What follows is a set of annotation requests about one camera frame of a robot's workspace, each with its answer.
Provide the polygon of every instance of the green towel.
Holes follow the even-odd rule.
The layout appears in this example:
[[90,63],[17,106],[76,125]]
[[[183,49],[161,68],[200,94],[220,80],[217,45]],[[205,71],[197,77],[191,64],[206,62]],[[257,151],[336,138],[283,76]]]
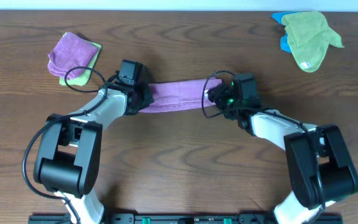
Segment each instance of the green towel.
[[[92,58],[91,62],[88,64],[89,68],[93,68],[94,64],[96,63],[96,59],[98,59],[98,55],[99,55],[100,49],[102,48],[102,45],[94,43],[94,42],[90,42],[90,41],[89,41],[89,43],[93,44],[95,47],[97,47],[99,49],[97,51],[97,53],[94,55],[94,57]],[[91,71],[90,70],[85,70],[80,76],[78,76],[78,77],[76,77],[76,78],[74,78],[72,80],[67,80],[67,83],[69,85],[83,86],[88,82],[88,80],[90,79],[90,76],[91,76]],[[60,78],[59,84],[66,85],[65,79]]]
[[344,47],[341,36],[333,31],[320,12],[298,12],[283,16],[288,44],[298,66],[314,72],[323,61],[328,45]]

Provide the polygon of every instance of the white wall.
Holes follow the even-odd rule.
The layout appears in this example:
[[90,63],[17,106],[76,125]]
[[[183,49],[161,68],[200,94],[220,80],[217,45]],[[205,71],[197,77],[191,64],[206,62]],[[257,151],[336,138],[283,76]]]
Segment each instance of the white wall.
[[0,0],[0,9],[358,12],[358,0]]

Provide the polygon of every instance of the wooden tabletop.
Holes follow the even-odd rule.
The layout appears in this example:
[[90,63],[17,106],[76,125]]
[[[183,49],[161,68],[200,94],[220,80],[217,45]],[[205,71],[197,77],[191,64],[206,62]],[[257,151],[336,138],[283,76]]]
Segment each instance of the wooden tabletop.
[[[47,70],[47,54],[68,31],[103,45],[95,69],[105,77],[122,59],[144,63],[159,83],[252,72],[266,105],[338,125],[358,171],[358,13],[324,14],[345,48],[330,47],[319,70],[305,73],[280,50],[285,30],[271,12],[0,11],[0,223],[67,212],[27,188],[21,162],[48,115],[94,97],[60,86]],[[85,89],[100,84],[93,76]],[[291,191],[281,149],[201,110],[117,119],[103,133],[95,189],[105,205],[139,213],[269,210]],[[328,211],[358,223],[358,194]]]

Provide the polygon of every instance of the purple cloth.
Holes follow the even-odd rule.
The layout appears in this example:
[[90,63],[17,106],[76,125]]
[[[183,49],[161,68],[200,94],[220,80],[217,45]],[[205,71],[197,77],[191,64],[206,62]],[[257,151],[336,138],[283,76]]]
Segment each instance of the purple cloth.
[[[62,77],[71,68],[78,66],[88,66],[98,48],[83,40],[71,32],[67,32],[57,43],[48,57],[49,72],[52,75]],[[67,79],[73,79],[80,76],[84,69],[76,69],[67,76]]]
[[[184,82],[149,84],[153,94],[154,103],[148,108],[140,110],[143,113],[159,113],[169,111],[181,111],[201,108],[201,93],[204,80],[190,80]],[[206,91],[222,83],[221,79],[212,78],[206,85]],[[204,95],[204,107],[212,106]]]

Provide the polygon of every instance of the blue cloth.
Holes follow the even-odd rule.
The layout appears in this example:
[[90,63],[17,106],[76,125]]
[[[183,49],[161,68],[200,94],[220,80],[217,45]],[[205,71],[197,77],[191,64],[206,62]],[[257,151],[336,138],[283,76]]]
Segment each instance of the blue cloth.
[[[293,14],[293,13],[297,13],[297,12],[275,12],[272,14],[272,18],[279,24],[283,25],[283,23],[281,22],[281,19],[283,18],[283,16],[288,15],[288,14]],[[280,39],[280,48],[285,52],[291,53],[291,48],[288,44],[288,34],[287,33],[285,33],[285,35]]]

